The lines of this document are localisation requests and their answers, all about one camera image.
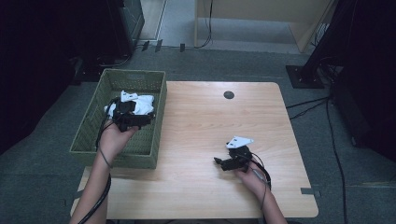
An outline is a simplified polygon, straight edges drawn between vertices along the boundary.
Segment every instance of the white object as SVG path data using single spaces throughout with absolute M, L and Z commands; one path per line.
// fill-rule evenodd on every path
M 110 116 L 110 118 L 112 119 L 113 118 L 113 112 L 114 112 L 114 109 L 116 108 L 116 104 L 112 104 L 111 106 L 110 106 L 110 109 L 108 110 L 108 115 Z
M 132 100 L 136 100 L 138 98 L 136 93 L 128 93 L 126 91 L 121 91 L 121 101 L 122 102 L 129 102 Z
M 238 148 L 254 142 L 253 139 L 234 136 L 233 139 L 227 144 L 227 148 Z
M 154 102 L 154 96 L 152 95 L 141 95 L 134 100 L 136 105 L 134 106 L 134 114 L 136 115 L 147 115 L 148 113 L 154 111 L 152 102 Z
M 154 111 L 154 107 L 152 103 L 154 102 L 154 96 L 152 95 L 140 95 L 138 96 L 137 93 L 128 93 L 126 91 L 121 92 L 121 101 L 122 102 L 129 102 L 134 101 L 136 105 L 134 106 L 134 114 L 135 115 L 147 115 L 148 113 Z M 113 112 L 116 108 L 116 104 L 112 104 L 110 109 L 108 110 L 108 115 L 110 118 L 113 118 Z

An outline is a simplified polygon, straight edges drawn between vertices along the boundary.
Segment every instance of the green plastic basket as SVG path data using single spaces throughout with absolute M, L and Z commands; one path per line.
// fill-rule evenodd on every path
M 113 161 L 113 167 L 155 169 L 166 100 L 165 72 L 105 69 L 81 122 L 70 153 L 86 166 L 96 155 L 95 141 L 104 118 L 104 106 L 121 91 L 154 96 L 155 119 L 143 126 Z

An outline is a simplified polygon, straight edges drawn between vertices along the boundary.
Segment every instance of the wooden table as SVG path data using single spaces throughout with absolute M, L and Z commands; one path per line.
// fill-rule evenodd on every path
M 211 1 L 195 0 L 195 47 L 198 47 L 198 19 L 209 18 Z M 319 26 L 323 22 L 330 22 L 337 2 L 338 0 L 213 0 L 212 18 L 287 22 L 299 51 L 304 52 Z
M 213 160 L 230 158 L 225 145 L 235 135 L 254 139 L 247 146 L 262 158 L 285 217 L 318 214 L 314 196 L 301 192 L 311 186 L 275 83 L 168 81 L 167 89 L 157 169 L 114 168 L 107 218 L 261 217 L 253 194 Z

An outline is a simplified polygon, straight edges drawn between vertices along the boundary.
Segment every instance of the hand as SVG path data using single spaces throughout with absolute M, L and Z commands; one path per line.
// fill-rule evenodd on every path
M 119 127 L 112 123 L 102 133 L 100 139 L 99 148 L 103 151 L 108 162 L 112 162 L 117 155 L 122 152 L 128 143 L 129 139 L 139 130 L 137 126 L 128 129 L 125 132 L 120 132 Z
M 265 174 L 260 170 L 259 167 L 257 167 L 256 164 L 253 162 L 249 163 L 249 168 L 247 169 L 247 172 L 244 173 L 241 170 L 234 170 L 233 172 L 235 173 L 236 176 L 238 176 L 241 180 L 242 183 L 250 190 L 252 191 L 259 199 L 262 197 L 264 192 L 266 191 L 265 188 L 268 188 L 267 191 L 269 190 L 269 186 L 266 186 L 252 171 L 252 169 L 257 170 L 262 176 L 265 177 Z

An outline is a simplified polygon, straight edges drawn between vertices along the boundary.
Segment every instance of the black object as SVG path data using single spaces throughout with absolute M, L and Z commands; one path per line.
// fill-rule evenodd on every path
M 145 22 L 140 0 L 38 2 L 56 15 L 54 33 L 67 34 L 82 59 L 80 81 L 97 81 L 107 65 L 131 58 Z
M 226 161 L 223 161 L 222 159 L 216 157 L 214 158 L 215 162 L 221 166 L 221 169 L 223 171 L 241 169 L 241 171 L 247 172 L 249 168 L 249 163 L 253 162 L 254 164 L 257 165 L 257 167 L 259 167 L 261 171 L 264 172 L 265 182 L 266 184 L 268 184 L 268 187 L 270 189 L 272 188 L 270 174 L 267 172 L 267 170 L 265 170 L 263 165 L 253 160 L 253 156 L 252 156 L 253 153 L 250 152 L 247 146 L 242 146 L 238 148 L 229 148 L 229 155 L 231 156 L 231 159 L 228 159 Z
M 321 63 L 343 65 L 356 0 L 339 0 L 332 21 L 304 66 L 286 65 L 295 89 L 323 89 L 318 76 Z
M 120 131 L 123 133 L 128 130 L 129 127 L 138 126 L 139 130 L 151 123 L 151 120 L 155 118 L 153 112 L 147 115 L 135 115 L 134 107 L 136 103 L 133 101 L 116 102 L 116 108 L 113 111 L 113 122 L 118 124 Z
M 396 2 L 359 0 L 335 103 L 356 147 L 396 161 Z
M 157 42 L 157 46 L 155 47 L 155 52 L 159 52 L 161 50 L 161 46 L 163 45 L 163 40 L 159 40 Z
M 149 48 L 149 41 L 146 41 L 145 44 L 143 45 L 142 51 L 145 51 L 148 48 Z
M 253 158 L 251 152 L 247 146 L 238 148 L 230 148 L 231 159 L 222 161 L 219 158 L 215 158 L 215 162 L 221 166 L 223 171 L 235 170 L 242 168 L 243 172 L 248 170 L 248 163 Z
M 75 71 L 27 0 L 0 1 L 0 154 L 28 136 Z

